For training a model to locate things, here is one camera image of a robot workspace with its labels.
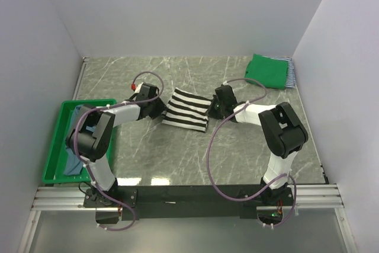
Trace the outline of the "black white striped garment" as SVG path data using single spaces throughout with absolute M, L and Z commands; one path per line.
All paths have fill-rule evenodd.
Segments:
M 211 99 L 175 88 L 166 105 L 162 123 L 205 133 L 208 127 L 208 111 L 211 103 Z

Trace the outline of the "green garment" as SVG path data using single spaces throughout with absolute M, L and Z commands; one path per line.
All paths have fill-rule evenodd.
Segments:
M 245 70 L 245 78 L 254 79 L 267 88 L 284 89 L 288 62 L 254 54 Z

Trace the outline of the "blue white striped tank top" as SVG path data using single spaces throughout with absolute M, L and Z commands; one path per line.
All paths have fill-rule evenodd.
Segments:
M 288 63 L 287 78 L 286 78 L 286 83 L 285 83 L 284 87 L 285 88 L 294 88 L 297 85 L 297 81 L 296 81 L 295 69 L 294 69 L 294 64 L 293 64 L 292 58 L 291 57 L 273 57 L 273 56 L 268 56 L 268 58 L 286 61 Z

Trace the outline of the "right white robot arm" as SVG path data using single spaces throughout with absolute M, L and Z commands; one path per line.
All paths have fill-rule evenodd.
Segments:
M 306 128 L 290 103 L 283 102 L 277 105 L 257 105 L 249 101 L 239 103 L 233 88 L 226 84 L 215 89 L 210 117 L 222 120 L 212 133 L 206 151 L 208 177 L 215 191 L 230 201 L 260 198 L 267 205 L 273 205 L 284 197 L 288 189 L 288 180 L 291 178 L 293 160 L 309 139 Z M 218 188 L 211 175 L 211 146 L 219 129 L 229 120 L 234 123 L 260 126 L 270 150 L 268 167 L 261 178 L 261 189 L 251 196 L 241 198 L 228 196 Z

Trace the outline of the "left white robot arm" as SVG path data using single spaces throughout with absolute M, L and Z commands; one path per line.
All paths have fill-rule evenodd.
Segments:
M 159 94 L 157 86 L 141 83 L 130 98 L 119 104 L 109 107 L 84 104 L 66 136 L 66 146 L 83 162 L 91 185 L 98 191 L 98 201 L 106 207 L 118 201 L 118 182 L 107 158 L 113 129 L 146 117 L 159 117 L 166 108 Z

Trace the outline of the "grey blue garment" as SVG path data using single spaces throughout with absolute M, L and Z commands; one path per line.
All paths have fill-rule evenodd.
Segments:
M 69 129 L 74 126 L 76 117 L 79 114 L 79 110 L 81 109 L 83 105 L 77 105 L 71 115 L 70 118 L 70 125 Z M 79 175 L 82 171 L 82 165 L 83 163 L 76 157 L 73 150 L 70 147 L 65 147 L 65 151 L 68 155 L 66 160 L 65 169 L 63 171 L 63 174 L 65 176 L 73 176 L 73 175 Z

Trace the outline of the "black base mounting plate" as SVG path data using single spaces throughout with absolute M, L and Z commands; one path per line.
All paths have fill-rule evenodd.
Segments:
M 262 186 L 220 185 L 219 189 L 234 198 L 255 194 Z M 239 217 L 257 219 L 257 207 L 292 206 L 292 189 L 264 191 L 249 201 L 230 201 L 218 194 L 211 185 L 151 185 L 118 186 L 114 198 L 130 206 L 138 219 L 185 218 L 185 217 Z M 86 190 L 83 200 L 85 209 L 110 210 L 115 208 L 121 220 L 133 220 L 133 214 L 125 207 L 108 200 L 93 187 Z

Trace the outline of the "green plastic basket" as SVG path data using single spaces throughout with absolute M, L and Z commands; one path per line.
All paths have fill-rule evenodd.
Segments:
M 44 167 L 42 182 L 45 184 L 67 184 L 90 181 L 88 171 L 82 166 L 78 168 L 76 175 L 65 175 L 67 161 L 69 160 L 69 152 L 66 150 L 66 136 L 73 122 L 72 117 L 78 113 L 76 107 L 79 105 L 88 104 L 97 107 L 115 103 L 116 100 L 111 98 L 62 102 Z

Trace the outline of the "aluminium frame rail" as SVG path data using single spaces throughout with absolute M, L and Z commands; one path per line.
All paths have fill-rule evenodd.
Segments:
M 84 193 L 76 187 L 39 187 L 36 191 L 18 252 L 29 252 L 42 211 L 85 210 Z M 358 252 L 336 184 L 298 185 L 296 209 L 334 209 L 348 252 Z

